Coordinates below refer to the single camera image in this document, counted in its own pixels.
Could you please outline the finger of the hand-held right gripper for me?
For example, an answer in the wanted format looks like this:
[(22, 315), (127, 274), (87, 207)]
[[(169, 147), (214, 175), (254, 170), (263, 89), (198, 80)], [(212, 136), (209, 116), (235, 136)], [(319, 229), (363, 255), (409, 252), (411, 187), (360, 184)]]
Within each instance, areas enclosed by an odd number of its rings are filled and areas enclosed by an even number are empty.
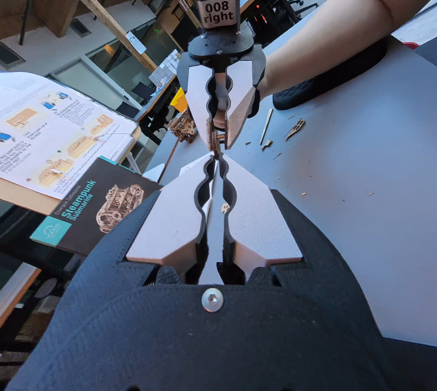
[(253, 61), (240, 60), (228, 66), (226, 80), (230, 82), (230, 88), (226, 94), (225, 149), (229, 150), (240, 135), (252, 111), (256, 91), (253, 80)]
[(215, 130), (213, 118), (218, 110), (213, 68), (204, 65), (189, 68), (187, 102), (200, 138), (208, 151), (212, 151), (211, 132)]

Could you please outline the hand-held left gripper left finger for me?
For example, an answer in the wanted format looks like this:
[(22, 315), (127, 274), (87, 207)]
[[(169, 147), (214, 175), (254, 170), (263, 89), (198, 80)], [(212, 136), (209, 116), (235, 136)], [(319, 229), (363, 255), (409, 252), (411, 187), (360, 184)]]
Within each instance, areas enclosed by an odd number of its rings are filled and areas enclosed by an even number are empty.
[(183, 283), (198, 284), (209, 254), (207, 224), (215, 172), (215, 156), (208, 153), (164, 186), (126, 259), (172, 267)]

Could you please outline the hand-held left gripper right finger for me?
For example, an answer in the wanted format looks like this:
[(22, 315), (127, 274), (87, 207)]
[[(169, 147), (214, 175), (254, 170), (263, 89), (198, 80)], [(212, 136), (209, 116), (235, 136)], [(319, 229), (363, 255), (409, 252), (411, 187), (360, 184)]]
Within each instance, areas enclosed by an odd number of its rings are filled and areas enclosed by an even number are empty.
[(302, 261), (303, 254), (271, 189), (225, 154), (220, 154), (224, 213), (219, 275), (243, 285), (256, 268)]

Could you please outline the wooden wheel disc with pegs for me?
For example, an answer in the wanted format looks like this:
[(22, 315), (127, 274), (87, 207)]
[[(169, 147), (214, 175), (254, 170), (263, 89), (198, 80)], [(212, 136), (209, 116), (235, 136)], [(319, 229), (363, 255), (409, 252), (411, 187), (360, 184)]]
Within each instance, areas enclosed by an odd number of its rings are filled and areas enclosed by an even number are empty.
[(221, 144), (225, 143), (226, 135), (218, 130), (211, 132), (211, 150), (215, 159), (218, 160), (221, 153)]

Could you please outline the person's right forearm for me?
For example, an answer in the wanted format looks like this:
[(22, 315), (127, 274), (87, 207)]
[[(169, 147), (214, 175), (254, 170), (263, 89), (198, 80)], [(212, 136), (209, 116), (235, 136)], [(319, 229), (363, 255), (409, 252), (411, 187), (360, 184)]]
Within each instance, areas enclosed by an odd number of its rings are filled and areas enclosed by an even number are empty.
[(267, 57), (260, 98), (316, 77), (411, 20), (430, 0), (327, 0)]

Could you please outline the wooden-top background desk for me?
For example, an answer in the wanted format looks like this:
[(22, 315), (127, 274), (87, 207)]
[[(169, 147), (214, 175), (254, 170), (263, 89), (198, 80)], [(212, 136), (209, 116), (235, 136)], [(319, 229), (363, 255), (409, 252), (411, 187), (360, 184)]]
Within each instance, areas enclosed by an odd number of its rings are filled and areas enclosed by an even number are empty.
[(140, 130), (144, 136), (156, 145), (160, 145), (161, 139), (155, 134), (160, 129), (167, 129), (167, 115), (170, 110), (170, 102), (179, 89), (180, 84), (177, 75), (173, 75), (154, 99), (145, 104), (135, 116)]

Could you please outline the grey desk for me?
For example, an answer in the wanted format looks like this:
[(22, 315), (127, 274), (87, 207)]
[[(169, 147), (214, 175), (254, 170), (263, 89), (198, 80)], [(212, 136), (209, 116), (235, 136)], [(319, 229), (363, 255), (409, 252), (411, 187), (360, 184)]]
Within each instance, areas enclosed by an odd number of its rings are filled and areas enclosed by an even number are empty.
[(386, 337), (436, 345), (436, 66), (394, 37), (373, 68), (296, 108), (272, 97), (226, 154), (334, 244)]

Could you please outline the yellow plastic bin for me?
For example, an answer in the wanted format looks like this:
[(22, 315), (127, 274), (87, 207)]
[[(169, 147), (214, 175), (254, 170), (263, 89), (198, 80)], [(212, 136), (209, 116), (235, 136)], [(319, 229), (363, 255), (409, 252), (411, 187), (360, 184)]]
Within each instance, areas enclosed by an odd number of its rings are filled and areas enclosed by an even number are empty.
[(184, 113), (188, 109), (188, 102), (183, 89), (180, 87), (173, 97), (170, 105), (179, 113)]

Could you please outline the stack of small white boxes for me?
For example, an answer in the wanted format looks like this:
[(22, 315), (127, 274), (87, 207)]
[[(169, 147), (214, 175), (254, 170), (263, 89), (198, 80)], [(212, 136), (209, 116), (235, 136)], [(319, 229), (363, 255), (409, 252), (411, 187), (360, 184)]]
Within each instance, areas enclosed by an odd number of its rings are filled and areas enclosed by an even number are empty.
[(158, 88), (165, 85), (173, 76), (177, 75), (181, 54), (174, 49), (163, 62), (149, 76), (150, 81)]

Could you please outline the assembled wooden mechanical model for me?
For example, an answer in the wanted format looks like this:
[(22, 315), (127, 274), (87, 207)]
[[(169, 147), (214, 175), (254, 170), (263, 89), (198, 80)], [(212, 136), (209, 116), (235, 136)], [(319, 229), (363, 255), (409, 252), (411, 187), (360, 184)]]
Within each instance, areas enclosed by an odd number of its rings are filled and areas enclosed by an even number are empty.
[(171, 131), (179, 142), (193, 143), (197, 136), (197, 129), (189, 109), (174, 117), (168, 123), (167, 130)]

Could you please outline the thin wooden stick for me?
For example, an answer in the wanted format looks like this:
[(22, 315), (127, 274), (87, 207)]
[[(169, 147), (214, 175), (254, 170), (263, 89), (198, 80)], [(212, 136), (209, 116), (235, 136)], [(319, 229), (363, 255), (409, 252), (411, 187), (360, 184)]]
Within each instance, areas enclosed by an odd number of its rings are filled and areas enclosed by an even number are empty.
[(268, 114), (267, 114), (267, 117), (266, 117), (266, 121), (265, 121), (265, 125), (264, 125), (263, 131), (262, 131), (262, 133), (261, 133), (261, 138), (260, 138), (260, 143), (259, 143), (261, 146), (263, 145), (263, 141), (264, 141), (264, 138), (265, 138), (265, 134), (266, 134), (266, 131), (267, 131), (267, 129), (268, 129), (268, 126), (269, 126), (269, 123), (270, 123), (270, 120), (271, 120), (271, 116), (272, 116), (273, 111), (274, 111), (273, 108), (271, 108), (271, 109), (268, 111)]

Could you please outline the scattered small wood chips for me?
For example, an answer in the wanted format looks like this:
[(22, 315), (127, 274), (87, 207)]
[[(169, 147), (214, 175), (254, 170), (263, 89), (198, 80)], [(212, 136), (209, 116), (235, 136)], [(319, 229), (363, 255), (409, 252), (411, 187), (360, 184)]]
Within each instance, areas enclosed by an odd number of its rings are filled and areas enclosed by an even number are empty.
[(267, 146), (244, 141), (235, 154), (244, 167), (273, 189), (294, 200), (348, 202), (375, 197), (373, 184), (363, 177), (337, 149), (327, 149), (304, 138), (275, 138)]

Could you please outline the white rounded panel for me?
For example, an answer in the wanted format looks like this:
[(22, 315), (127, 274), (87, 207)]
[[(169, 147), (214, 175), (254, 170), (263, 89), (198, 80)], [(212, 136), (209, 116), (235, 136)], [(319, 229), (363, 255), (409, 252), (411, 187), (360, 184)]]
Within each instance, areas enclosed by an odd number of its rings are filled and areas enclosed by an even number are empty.
[(165, 168), (166, 168), (166, 164), (165, 163), (161, 163), (161, 164), (155, 166), (154, 168), (145, 171), (142, 174), (142, 177), (144, 177), (144, 178), (146, 178), (146, 179), (148, 179), (150, 181), (159, 183)]

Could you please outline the ladder-shaped wooden scrap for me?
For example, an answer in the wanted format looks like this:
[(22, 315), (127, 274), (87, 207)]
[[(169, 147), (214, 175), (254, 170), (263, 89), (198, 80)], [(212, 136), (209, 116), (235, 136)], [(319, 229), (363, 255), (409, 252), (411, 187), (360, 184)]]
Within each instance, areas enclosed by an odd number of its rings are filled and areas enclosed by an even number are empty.
[(298, 133), (306, 124), (305, 120), (299, 119), (298, 122), (289, 130), (285, 137), (285, 141), (288, 141), (293, 135)]

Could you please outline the black model kit box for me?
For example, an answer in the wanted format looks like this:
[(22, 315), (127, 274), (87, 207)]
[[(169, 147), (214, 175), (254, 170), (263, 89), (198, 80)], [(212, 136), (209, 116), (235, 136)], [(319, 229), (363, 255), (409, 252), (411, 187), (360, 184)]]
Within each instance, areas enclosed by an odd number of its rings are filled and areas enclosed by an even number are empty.
[(104, 235), (161, 187), (99, 157), (30, 235), (30, 240), (88, 256)]

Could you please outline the large white instruction manual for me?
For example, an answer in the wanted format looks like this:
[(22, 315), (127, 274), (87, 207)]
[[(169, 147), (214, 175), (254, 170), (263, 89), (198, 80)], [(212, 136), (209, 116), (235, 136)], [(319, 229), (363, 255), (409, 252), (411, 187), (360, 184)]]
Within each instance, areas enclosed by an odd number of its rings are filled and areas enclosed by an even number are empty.
[(46, 77), (0, 74), (1, 179), (61, 200), (95, 159), (120, 159), (137, 128)]

